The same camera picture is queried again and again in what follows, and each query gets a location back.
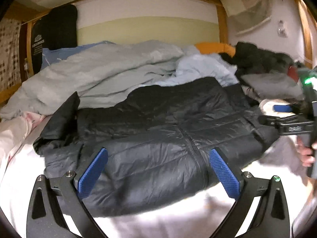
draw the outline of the gray blanket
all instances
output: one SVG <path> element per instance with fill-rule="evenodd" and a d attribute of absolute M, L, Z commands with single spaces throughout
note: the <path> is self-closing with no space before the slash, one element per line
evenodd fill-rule
<path fill-rule="evenodd" d="M 24 111 L 53 114 L 74 91 L 80 96 L 80 107 L 113 106 L 134 85 L 168 77 L 182 55 L 181 48 L 155 40 L 94 46 L 25 81 L 0 110 L 0 117 L 9 120 Z"/>

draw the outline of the gray pillow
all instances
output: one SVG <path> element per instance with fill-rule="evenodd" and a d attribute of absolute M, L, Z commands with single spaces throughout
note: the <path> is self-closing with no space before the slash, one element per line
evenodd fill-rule
<path fill-rule="evenodd" d="M 304 99 L 302 88 L 285 73 L 246 74 L 241 78 L 261 99 Z"/>

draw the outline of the blue object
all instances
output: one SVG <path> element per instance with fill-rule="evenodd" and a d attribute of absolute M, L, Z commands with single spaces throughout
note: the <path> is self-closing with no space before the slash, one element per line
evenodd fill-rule
<path fill-rule="evenodd" d="M 108 151 L 102 148 L 78 181 L 77 195 L 79 199 L 82 200 L 89 196 L 107 162 Z"/>
<path fill-rule="evenodd" d="M 274 105 L 273 110 L 276 112 L 292 113 L 293 109 L 289 105 Z"/>
<path fill-rule="evenodd" d="M 209 163 L 230 198 L 240 196 L 240 183 L 215 149 L 209 152 Z"/>
<path fill-rule="evenodd" d="M 53 51 L 49 50 L 48 48 L 43 48 L 41 70 L 51 65 L 52 63 L 57 63 L 59 61 L 66 60 L 71 55 L 78 54 L 81 51 L 84 51 L 88 48 L 94 47 L 99 44 L 114 44 L 114 43 L 110 41 L 101 41 L 95 44 L 88 44 L 88 45 L 83 45 L 83 46 L 78 46 L 73 48 L 61 48 L 61 49 L 57 49 Z"/>

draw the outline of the wooden bed frame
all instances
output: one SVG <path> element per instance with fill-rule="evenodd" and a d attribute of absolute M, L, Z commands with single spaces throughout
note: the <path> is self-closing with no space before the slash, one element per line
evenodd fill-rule
<path fill-rule="evenodd" d="M 75 3 L 78 1 L 82 1 L 82 0 L 74 0 L 70 3 Z M 219 26 L 219 40 L 221 43 L 228 43 L 228 26 L 227 26 L 227 15 L 226 15 L 226 11 L 221 3 L 220 0 L 200 0 L 200 1 L 204 1 L 207 3 L 212 3 L 215 4 L 216 9 L 217 9 L 217 16 L 218 16 L 218 26 Z M 297 5 L 298 5 L 298 9 L 299 9 L 299 14 L 301 17 L 301 21 L 302 21 L 302 29 L 303 29 L 303 36 L 304 36 L 304 50 L 305 50 L 305 57 L 312 61 L 313 59 L 313 54 L 312 54 L 312 44 L 311 44 L 311 38 L 310 38 L 310 30 L 309 30 L 309 25 L 308 25 L 308 19 L 307 16 L 309 14 L 307 7 L 305 6 L 304 2 L 302 0 L 295 0 Z M 18 7 L 20 8 L 21 6 L 19 6 L 16 2 L 13 4 L 14 7 Z M 27 61 L 29 64 L 29 76 L 33 76 L 34 72 L 33 72 L 33 66 L 32 66 L 32 57 L 31 57 L 31 32 L 32 32 L 32 27 L 34 26 L 34 24 L 36 23 L 37 20 L 39 20 L 41 17 L 45 16 L 46 14 L 48 14 L 50 12 L 50 10 L 41 12 L 41 13 L 34 13 L 34 10 L 29 9 L 27 11 L 23 11 L 20 10 L 20 15 L 23 16 L 23 20 L 25 21 L 25 19 L 27 18 L 31 18 L 32 20 L 29 20 L 27 22 L 27 40 L 26 40 L 26 50 L 27 50 Z M 10 10 L 8 10 L 7 12 L 8 16 L 12 16 L 12 10 L 10 13 Z M 314 20 L 314 18 L 312 17 L 312 20 L 315 24 L 315 27 L 317 29 L 317 23 Z M 307 67 L 312 68 L 312 64 L 310 62 L 306 62 L 305 63 Z M 13 93 L 20 87 L 21 84 L 17 84 L 16 86 L 11 87 L 8 90 L 2 91 L 0 92 L 0 103 L 6 101 L 7 99 L 10 98 L 10 96 L 13 95 Z"/>

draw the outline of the human hand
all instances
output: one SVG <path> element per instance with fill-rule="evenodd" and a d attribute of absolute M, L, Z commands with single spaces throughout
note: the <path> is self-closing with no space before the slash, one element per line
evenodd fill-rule
<path fill-rule="evenodd" d="M 310 156 L 313 153 L 312 149 L 305 147 L 299 136 L 297 136 L 297 145 L 298 157 L 301 160 L 302 165 L 305 167 L 311 166 L 312 163 L 315 162 L 315 158 Z M 317 149 L 317 142 L 312 145 L 312 148 Z"/>

